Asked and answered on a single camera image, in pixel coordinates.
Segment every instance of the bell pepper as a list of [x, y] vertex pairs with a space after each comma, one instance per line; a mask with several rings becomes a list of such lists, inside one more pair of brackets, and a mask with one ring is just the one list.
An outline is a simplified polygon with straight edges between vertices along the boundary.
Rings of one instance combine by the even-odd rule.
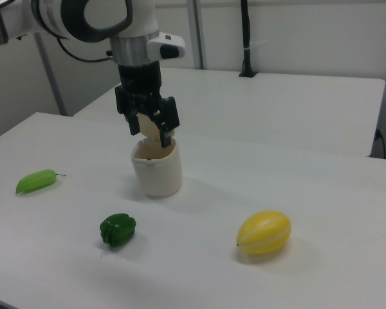
[[114, 214], [100, 224], [103, 242], [113, 248], [127, 243], [134, 235], [136, 220], [128, 214]]

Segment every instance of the plastic fruit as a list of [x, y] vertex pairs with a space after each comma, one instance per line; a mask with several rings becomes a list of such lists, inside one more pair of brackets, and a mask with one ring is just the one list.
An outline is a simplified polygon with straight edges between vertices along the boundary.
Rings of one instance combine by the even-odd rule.
[[237, 246], [249, 254], [266, 254], [283, 247], [291, 232], [290, 219], [279, 211], [250, 216], [237, 234]]

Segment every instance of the paper cup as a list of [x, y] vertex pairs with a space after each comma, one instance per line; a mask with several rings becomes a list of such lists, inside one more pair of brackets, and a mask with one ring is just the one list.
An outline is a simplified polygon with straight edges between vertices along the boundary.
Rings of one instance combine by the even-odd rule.
[[148, 196], [169, 196], [181, 186], [181, 162], [175, 139], [166, 148], [160, 141], [145, 138], [137, 143], [131, 154], [142, 191]]

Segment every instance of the pea pod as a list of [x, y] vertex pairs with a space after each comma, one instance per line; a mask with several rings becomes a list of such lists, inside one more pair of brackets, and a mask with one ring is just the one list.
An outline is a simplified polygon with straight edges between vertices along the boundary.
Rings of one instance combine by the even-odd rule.
[[15, 193], [19, 194], [32, 192], [52, 185], [56, 182], [56, 175], [59, 174], [56, 174], [56, 172], [52, 169], [45, 169], [43, 171], [29, 174], [19, 181], [17, 187], [15, 188]]
[[100, 224], [103, 242], [114, 247], [127, 243], [134, 235], [136, 220], [128, 214], [114, 214]]

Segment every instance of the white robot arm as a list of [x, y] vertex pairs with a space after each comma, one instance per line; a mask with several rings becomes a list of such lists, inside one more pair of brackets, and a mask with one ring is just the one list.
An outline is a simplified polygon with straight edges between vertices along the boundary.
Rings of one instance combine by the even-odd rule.
[[[140, 132], [137, 114], [147, 115], [160, 130], [162, 147], [167, 147], [179, 118], [174, 98], [160, 96], [158, 61], [183, 57], [185, 42], [159, 32], [155, 0], [92, 0], [101, 8], [114, 1], [125, 1], [125, 18], [114, 26], [96, 28], [86, 19], [89, 0], [0, 0], [0, 45], [32, 32], [82, 42], [109, 39], [122, 82], [116, 88], [118, 112], [132, 135]], [[98, 18], [109, 20], [106, 14]]]

